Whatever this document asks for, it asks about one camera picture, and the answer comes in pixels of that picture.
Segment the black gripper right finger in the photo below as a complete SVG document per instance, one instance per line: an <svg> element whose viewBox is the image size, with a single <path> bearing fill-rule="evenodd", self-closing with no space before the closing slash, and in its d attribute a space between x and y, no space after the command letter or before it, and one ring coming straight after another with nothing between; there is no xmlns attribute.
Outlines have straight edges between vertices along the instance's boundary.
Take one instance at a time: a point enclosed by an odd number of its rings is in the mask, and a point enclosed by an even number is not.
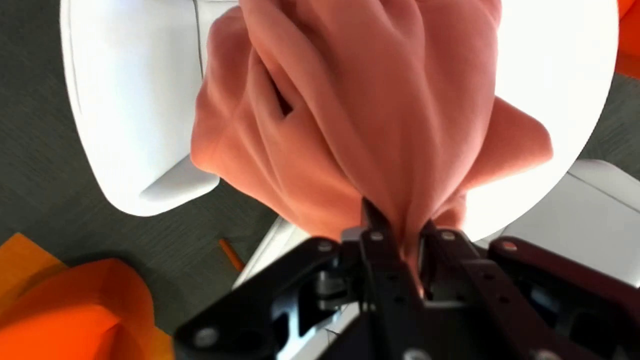
<svg viewBox="0 0 640 360"><path fill-rule="evenodd" d="M419 240L434 360L595 360L593 352L559 337L461 232L427 223Z"/></svg>

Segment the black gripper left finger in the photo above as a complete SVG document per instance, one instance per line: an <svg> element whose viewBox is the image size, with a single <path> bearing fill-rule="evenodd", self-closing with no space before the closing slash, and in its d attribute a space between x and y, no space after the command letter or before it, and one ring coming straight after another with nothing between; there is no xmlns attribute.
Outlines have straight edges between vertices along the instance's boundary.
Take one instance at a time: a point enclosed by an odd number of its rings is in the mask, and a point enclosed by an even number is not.
<svg viewBox="0 0 640 360"><path fill-rule="evenodd" d="M421 335L421 302L413 280L393 247L388 219L363 201L363 240L368 299L373 304L373 344L383 360L427 360Z"/></svg>

